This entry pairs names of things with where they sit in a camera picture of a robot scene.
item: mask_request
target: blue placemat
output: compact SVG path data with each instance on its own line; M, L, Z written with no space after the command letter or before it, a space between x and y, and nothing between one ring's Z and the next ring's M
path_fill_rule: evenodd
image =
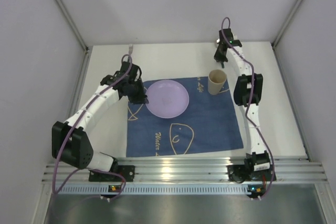
M156 82L146 81L148 88ZM228 83L207 92L207 77L180 78L189 93L186 111L172 119L153 115L146 105L128 104L127 157L219 152L243 148Z

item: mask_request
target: gray wall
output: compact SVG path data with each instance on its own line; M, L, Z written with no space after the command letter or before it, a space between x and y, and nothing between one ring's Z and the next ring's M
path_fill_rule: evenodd
M63 0L88 45L212 42L225 16L242 40L273 40L295 0Z
M83 52L53 0L0 0L0 223L29 223Z
M336 195L336 0L305 0L276 53L308 147Z

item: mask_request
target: plate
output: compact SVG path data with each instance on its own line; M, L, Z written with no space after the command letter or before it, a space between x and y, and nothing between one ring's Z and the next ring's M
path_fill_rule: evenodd
M148 110L160 118L175 118L181 115L189 105L189 94L185 87L173 80L161 80L153 83L146 92Z

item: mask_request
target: white table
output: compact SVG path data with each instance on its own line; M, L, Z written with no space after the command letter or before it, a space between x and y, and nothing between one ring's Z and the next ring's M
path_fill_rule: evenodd
M263 135L275 157L307 157L287 97L276 59L269 42L244 42L246 59L255 66L256 73L264 76L259 120ZM172 79L207 76L213 69L220 69L213 59L213 43L146 44L134 45L133 62L142 69L142 80ZM107 74L120 69L121 57L128 52L128 45L94 46L83 86L80 106L92 96L99 82ZM225 64L231 95L237 76ZM125 157L127 146L127 98L122 98L105 113L89 138L95 150L114 157ZM241 111L235 105L239 130L246 146L246 132ZM186 156L244 157L244 149L185 154Z

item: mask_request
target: cup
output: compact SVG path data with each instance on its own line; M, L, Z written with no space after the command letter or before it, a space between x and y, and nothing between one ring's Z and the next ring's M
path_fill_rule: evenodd
M227 75L223 71L219 69L212 70L208 76L208 92L212 95L218 94L226 79Z

